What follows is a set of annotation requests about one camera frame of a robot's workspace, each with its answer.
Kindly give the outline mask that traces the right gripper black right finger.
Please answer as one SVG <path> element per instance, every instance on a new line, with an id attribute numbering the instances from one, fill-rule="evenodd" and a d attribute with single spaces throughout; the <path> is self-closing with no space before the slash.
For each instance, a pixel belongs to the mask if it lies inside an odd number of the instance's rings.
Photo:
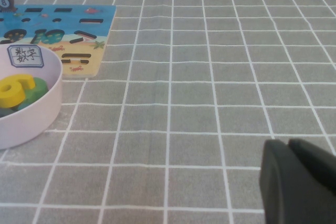
<path id="1" fill-rule="evenodd" d="M 299 138 L 290 139 L 288 148 L 288 197 L 334 198 L 335 156 Z"/>

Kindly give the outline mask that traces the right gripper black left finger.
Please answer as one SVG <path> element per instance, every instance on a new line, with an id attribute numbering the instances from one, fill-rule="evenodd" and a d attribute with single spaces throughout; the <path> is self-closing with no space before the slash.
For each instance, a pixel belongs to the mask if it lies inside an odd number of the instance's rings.
<path id="1" fill-rule="evenodd" d="M 288 143 L 267 140 L 262 156 L 259 186 L 266 223 L 335 223 L 335 197 L 288 197 Z"/>

